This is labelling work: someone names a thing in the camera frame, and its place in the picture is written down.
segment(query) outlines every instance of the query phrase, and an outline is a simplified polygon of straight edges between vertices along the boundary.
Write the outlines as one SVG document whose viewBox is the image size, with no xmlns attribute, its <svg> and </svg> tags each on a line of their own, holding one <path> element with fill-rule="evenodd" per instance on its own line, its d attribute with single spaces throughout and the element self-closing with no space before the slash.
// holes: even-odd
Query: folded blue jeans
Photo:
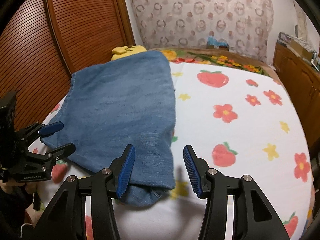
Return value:
<svg viewBox="0 0 320 240">
<path fill-rule="evenodd" d="M 161 52 L 147 51 L 73 73 L 69 93 L 50 123 L 64 128 L 42 142 L 49 147 L 74 143 L 68 157 L 98 172 L 136 150 L 129 185 L 121 202 L 147 206 L 175 186 L 170 150 L 175 97 L 170 66 Z"/>
</svg>

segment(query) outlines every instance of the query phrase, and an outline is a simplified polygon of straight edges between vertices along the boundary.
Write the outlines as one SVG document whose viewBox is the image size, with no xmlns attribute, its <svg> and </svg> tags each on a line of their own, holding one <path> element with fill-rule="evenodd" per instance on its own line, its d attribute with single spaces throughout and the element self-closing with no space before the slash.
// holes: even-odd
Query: yellow pillow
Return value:
<svg viewBox="0 0 320 240">
<path fill-rule="evenodd" d="M 130 48 L 128 48 L 128 46 L 117 47 L 112 50 L 113 56 L 111 60 L 116 60 L 118 58 L 127 57 L 145 51 L 147 51 L 146 48 L 141 45 L 132 46 Z"/>
</svg>

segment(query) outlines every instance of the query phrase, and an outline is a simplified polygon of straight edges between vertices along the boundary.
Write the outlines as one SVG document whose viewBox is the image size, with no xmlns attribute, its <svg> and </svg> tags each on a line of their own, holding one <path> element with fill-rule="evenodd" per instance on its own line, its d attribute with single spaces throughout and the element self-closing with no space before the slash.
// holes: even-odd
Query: cardboard box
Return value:
<svg viewBox="0 0 320 240">
<path fill-rule="evenodd" d="M 300 55 L 300 57 L 305 58 L 308 61 L 311 61 L 313 53 L 308 52 L 304 47 L 302 47 L 294 39 L 291 40 L 290 46 Z"/>
</svg>

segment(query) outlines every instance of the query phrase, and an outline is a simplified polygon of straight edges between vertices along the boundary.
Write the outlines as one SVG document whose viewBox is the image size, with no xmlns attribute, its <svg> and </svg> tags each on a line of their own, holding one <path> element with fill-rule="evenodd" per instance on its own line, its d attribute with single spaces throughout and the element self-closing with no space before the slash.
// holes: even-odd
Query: metal screw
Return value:
<svg viewBox="0 0 320 240">
<path fill-rule="evenodd" d="M 109 174 L 111 172 L 111 170 L 109 169 L 109 168 L 104 168 L 102 171 L 101 171 L 101 173 L 103 174 L 103 175 L 107 175 L 107 174 Z"/>
<path fill-rule="evenodd" d="M 251 180 L 252 180 L 252 177 L 251 177 L 250 175 L 244 175 L 244 176 L 243 176 L 243 179 L 244 179 L 245 181 L 251 181 Z"/>
<path fill-rule="evenodd" d="M 67 181 L 68 181 L 68 182 L 73 182 L 75 179 L 76 179 L 76 176 L 75 176 L 75 175 L 70 175 L 70 176 L 67 178 Z"/>
<path fill-rule="evenodd" d="M 211 168 L 211 169 L 208 169 L 208 173 L 211 175 L 215 175 L 215 174 L 217 174 L 217 170 Z"/>
</svg>

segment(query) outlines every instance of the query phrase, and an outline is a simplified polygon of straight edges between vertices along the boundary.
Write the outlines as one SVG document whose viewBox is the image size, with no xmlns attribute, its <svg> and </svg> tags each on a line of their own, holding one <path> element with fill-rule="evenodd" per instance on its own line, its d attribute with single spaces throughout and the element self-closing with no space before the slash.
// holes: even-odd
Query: wooden cabinet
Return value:
<svg viewBox="0 0 320 240">
<path fill-rule="evenodd" d="M 274 66 L 297 111 L 310 148 L 320 137 L 320 75 L 278 43 Z"/>
</svg>

